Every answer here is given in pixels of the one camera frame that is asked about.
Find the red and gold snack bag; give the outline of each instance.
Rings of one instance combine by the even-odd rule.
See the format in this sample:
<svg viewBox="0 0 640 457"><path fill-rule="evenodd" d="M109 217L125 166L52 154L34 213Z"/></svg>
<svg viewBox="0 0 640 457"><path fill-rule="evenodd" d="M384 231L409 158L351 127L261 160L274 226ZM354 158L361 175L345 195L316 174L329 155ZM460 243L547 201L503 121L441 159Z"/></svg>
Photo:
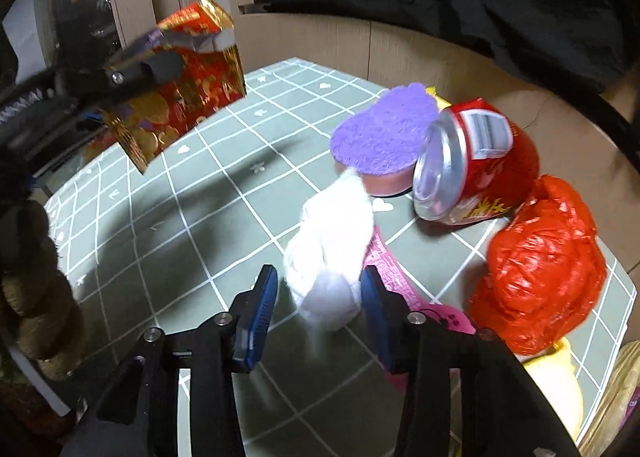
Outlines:
<svg viewBox="0 0 640 457"><path fill-rule="evenodd" d="M144 173L162 150L220 108L244 97L244 76L233 45L220 37L233 29L231 17L211 0L200 0L158 23L158 27L121 51L110 67L140 55L174 50L184 61L180 79L102 112L109 131L92 142L85 158L94 158L117 140Z"/></svg>

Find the snack package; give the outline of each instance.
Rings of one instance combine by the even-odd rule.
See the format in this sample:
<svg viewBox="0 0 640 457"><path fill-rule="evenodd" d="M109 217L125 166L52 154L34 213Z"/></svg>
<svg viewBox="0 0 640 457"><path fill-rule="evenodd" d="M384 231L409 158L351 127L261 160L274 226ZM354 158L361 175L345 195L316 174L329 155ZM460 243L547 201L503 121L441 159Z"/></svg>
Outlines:
<svg viewBox="0 0 640 457"><path fill-rule="evenodd" d="M140 173L162 150L220 108L244 97L244 76L235 45L223 48L231 17L211 0L200 0L158 23L110 61L118 66L142 55L175 50L184 61L180 79L102 111L109 131L85 150L85 161L116 141Z"/></svg>
<svg viewBox="0 0 640 457"><path fill-rule="evenodd" d="M607 268L587 206L565 181L543 175L487 251L489 275L469 315L516 354L532 356L583 322Z"/></svg>

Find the white heart print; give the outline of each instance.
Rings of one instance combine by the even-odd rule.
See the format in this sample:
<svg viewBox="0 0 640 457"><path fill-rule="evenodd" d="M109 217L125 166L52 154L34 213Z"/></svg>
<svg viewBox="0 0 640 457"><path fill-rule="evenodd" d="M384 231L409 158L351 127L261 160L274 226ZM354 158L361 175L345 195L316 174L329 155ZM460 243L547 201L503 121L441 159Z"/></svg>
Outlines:
<svg viewBox="0 0 640 457"><path fill-rule="evenodd" d="M374 212L391 212L393 211L394 206L391 202L385 202L385 199L376 197L371 203L371 208Z"/></svg>

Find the grid pattern tablecloth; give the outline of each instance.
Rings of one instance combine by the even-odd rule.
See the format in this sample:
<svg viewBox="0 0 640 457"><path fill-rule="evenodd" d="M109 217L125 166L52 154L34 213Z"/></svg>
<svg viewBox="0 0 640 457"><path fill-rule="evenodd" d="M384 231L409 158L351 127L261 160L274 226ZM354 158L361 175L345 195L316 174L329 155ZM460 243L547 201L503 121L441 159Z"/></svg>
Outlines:
<svg viewBox="0 0 640 457"><path fill-rule="evenodd" d="M297 58L251 72L246 83L247 97L181 138L145 176L115 146L47 204L60 267L90 332L87 360L73 378L87 389L149 326L196 327L250 288L263 263L282 275L302 204L337 178L331 133L386 90ZM417 220L410 196L385 202L375 220L407 277L429 299L462 308L486 271L488 241L506 221L447 232ZM636 295L602 247L605 290L569 336L585 426ZM250 456L392 453L402 397L376 364L363 320L314 333L283 281L263 361L250 376L234 376L234 386ZM180 387L180 455L188 455L188 373ZM453 419L453 444L459 426Z"/></svg>

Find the white cloth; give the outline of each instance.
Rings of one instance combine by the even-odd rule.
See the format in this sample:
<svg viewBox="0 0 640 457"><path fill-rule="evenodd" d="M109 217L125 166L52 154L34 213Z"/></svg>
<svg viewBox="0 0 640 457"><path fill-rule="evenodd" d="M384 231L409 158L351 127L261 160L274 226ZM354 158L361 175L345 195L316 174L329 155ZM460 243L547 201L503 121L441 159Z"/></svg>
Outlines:
<svg viewBox="0 0 640 457"><path fill-rule="evenodd" d="M284 252L287 283L305 320L339 329L360 312L360 272L372 235L369 195L354 169L305 203L300 231Z"/></svg>

